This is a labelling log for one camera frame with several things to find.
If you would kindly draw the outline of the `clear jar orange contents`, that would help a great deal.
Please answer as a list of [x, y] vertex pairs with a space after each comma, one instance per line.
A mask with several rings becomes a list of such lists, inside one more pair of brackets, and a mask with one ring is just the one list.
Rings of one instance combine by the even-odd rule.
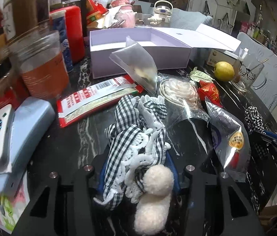
[[31, 96], [53, 100], [65, 92], [69, 75], [58, 31], [34, 31], [9, 45], [9, 50]]

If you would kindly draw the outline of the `lavender gift box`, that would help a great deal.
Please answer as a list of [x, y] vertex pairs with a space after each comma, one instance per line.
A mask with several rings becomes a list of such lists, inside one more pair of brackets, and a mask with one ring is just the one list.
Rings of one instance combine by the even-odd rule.
[[137, 27], [91, 31], [89, 37], [93, 78], [110, 77], [125, 71], [116, 65], [110, 54], [126, 47], [126, 37], [141, 45], [154, 59], [158, 69], [183, 69], [197, 48], [234, 52], [241, 41], [208, 25], [196, 30]]

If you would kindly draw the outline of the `red candy packet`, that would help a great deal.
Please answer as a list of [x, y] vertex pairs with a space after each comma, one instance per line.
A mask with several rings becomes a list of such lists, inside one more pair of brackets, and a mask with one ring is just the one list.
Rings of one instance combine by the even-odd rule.
[[212, 104], [222, 108], [223, 106], [219, 98], [219, 91], [215, 84], [204, 80], [201, 80], [199, 84], [200, 87], [198, 88], [198, 95], [200, 100], [204, 101], [207, 98]]

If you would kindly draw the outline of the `clear bag with snack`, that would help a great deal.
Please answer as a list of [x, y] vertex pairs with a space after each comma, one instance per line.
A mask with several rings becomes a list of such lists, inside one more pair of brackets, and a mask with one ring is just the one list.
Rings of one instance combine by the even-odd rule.
[[156, 95], [158, 69], [152, 56], [138, 42], [127, 36], [126, 47], [112, 52], [109, 58], [152, 96]]

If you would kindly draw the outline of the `red plastic container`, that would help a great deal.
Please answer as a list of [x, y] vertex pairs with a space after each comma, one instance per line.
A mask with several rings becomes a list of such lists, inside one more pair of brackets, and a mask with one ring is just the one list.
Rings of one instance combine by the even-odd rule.
[[68, 37], [72, 62], [77, 63], [85, 57], [82, 17], [80, 7], [73, 5], [51, 12], [51, 16], [65, 12], [66, 34]]

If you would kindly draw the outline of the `green snack packet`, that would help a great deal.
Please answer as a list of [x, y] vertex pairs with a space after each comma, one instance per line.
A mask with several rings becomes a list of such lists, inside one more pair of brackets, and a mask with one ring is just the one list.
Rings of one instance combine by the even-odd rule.
[[211, 76], [204, 73], [203, 71], [198, 70], [197, 67], [194, 67], [194, 69], [189, 73], [189, 78], [198, 83], [201, 80], [204, 82], [209, 82], [209, 83], [213, 82], [213, 78]]

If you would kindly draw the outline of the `checkered cloth with pompoms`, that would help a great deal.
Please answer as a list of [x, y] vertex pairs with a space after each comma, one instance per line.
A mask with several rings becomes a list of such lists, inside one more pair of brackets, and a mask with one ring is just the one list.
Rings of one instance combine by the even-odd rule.
[[134, 230], [156, 235], [166, 225], [174, 175], [165, 166], [167, 116], [165, 99], [159, 95], [126, 95], [117, 103], [115, 122], [106, 130], [109, 153], [102, 198], [94, 201], [109, 210], [128, 198], [136, 205]]

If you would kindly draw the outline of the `red white packet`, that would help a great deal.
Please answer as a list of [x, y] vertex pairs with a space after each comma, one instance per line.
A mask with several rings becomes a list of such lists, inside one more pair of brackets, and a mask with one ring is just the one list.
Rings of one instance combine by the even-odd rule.
[[124, 75], [76, 91], [57, 101], [60, 127], [67, 127], [91, 113], [117, 103], [125, 95], [138, 95], [143, 90], [129, 75]]

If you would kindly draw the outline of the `black white checkered scrunchie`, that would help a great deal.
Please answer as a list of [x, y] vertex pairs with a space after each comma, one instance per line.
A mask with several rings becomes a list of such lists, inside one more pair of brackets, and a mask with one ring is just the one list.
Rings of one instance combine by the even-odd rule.
[[254, 131], [264, 132], [263, 117], [258, 112], [257, 107], [249, 106], [245, 109], [245, 124], [248, 127], [249, 134], [252, 134]]

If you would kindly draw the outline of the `grey leaf chair cushion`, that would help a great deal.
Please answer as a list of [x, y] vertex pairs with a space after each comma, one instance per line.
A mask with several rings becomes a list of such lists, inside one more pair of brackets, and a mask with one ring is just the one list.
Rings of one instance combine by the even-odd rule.
[[247, 48], [260, 62], [268, 60], [256, 82], [253, 83], [252, 89], [277, 122], [277, 56], [244, 32], [238, 33], [237, 39], [241, 41], [239, 48]]

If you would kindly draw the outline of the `clear bag with pink yarn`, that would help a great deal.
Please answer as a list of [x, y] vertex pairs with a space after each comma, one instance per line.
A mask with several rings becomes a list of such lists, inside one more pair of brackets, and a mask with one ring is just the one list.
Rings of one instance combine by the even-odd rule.
[[165, 119], [167, 127], [187, 119], [200, 119], [209, 123], [210, 117], [202, 107], [194, 81], [188, 78], [160, 75], [157, 91], [158, 95], [164, 98], [167, 107]]

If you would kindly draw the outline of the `glass mug with spoon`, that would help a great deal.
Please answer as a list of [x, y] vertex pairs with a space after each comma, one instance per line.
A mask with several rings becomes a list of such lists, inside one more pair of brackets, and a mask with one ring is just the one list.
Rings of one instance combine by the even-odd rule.
[[260, 61], [254, 54], [249, 53], [247, 48], [240, 48], [237, 60], [233, 65], [235, 74], [231, 80], [231, 84], [238, 91], [242, 93], [247, 92], [260, 75], [265, 66], [265, 62], [268, 60], [269, 58]]

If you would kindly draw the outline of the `silver foil snack bag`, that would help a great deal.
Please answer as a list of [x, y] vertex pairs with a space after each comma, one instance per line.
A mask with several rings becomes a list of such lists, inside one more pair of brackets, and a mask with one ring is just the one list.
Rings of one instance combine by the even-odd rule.
[[243, 123], [225, 109], [206, 99], [215, 153], [223, 167], [236, 182], [246, 180], [251, 148]]

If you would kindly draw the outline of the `white cartoon kettle bottle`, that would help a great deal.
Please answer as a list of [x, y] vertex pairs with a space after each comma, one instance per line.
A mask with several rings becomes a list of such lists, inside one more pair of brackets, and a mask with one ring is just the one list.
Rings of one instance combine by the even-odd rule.
[[166, 0], [158, 0], [154, 3], [153, 15], [147, 18], [153, 27], [170, 27], [173, 5]]

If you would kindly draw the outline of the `light blue case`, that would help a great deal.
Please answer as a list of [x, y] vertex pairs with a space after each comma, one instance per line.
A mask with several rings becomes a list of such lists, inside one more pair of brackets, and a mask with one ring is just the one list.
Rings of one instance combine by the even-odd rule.
[[55, 119], [48, 101], [27, 98], [15, 111], [8, 143], [8, 163], [0, 168], [0, 193], [13, 197], [41, 138]]

